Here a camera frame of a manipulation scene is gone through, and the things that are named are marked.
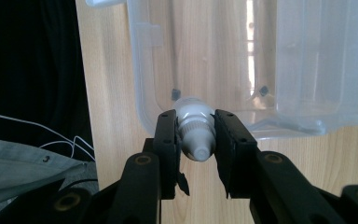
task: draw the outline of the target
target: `white bottle cap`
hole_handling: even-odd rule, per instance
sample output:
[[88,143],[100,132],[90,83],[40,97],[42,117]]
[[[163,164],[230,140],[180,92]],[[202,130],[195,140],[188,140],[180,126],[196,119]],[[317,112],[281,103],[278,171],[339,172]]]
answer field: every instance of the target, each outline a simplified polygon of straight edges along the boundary
[[182,150],[193,161],[207,161],[215,148],[213,109],[194,97],[175,102]]

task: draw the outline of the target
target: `gray fabric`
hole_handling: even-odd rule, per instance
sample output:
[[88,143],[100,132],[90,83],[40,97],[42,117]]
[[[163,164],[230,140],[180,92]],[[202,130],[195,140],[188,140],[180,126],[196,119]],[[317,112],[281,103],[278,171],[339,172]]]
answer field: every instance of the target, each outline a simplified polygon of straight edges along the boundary
[[85,169],[82,161],[38,147],[0,141],[0,202]]
[[[78,175],[71,175],[65,178],[65,181],[62,183],[62,188],[67,185],[83,179],[96,179],[97,178],[97,169],[94,161],[87,162],[87,169],[84,173]],[[74,188],[86,189],[89,193],[95,194],[99,191],[98,182],[84,182],[74,185]],[[14,199],[5,200],[0,203],[0,211],[4,209],[8,204],[10,204]]]

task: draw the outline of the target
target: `clear plastic box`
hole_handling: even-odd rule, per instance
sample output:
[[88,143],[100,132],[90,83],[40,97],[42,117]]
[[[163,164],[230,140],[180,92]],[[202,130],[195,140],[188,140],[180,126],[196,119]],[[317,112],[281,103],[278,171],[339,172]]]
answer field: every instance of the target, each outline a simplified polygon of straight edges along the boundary
[[260,138],[358,125],[358,1],[127,0],[137,109],[182,96]]

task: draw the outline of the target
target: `black fabric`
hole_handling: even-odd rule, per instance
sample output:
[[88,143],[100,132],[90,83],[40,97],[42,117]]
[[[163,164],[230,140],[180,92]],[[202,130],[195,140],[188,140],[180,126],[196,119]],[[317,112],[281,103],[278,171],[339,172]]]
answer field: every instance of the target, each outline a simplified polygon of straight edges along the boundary
[[[79,135],[91,144],[74,0],[0,0],[0,115],[40,123],[70,139]],[[35,147],[63,140],[5,119],[0,139]],[[66,144],[46,149],[65,156],[72,151]],[[75,158],[90,160],[79,149]]]

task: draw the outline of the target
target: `wooden table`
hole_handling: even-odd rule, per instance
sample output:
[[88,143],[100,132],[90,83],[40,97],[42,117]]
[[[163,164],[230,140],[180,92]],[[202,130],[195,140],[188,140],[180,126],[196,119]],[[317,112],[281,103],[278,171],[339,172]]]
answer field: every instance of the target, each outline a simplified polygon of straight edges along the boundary
[[[89,113],[100,188],[120,179],[126,159],[150,137],[136,115],[131,46],[125,5],[87,7],[76,0]],[[339,195],[358,184],[358,127],[326,136],[259,141],[286,155],[315,186]],[[248,200],[227,200],[216,162],[182,158],[190,197],[177,190],[162,203],[162,223],[253,223]]]

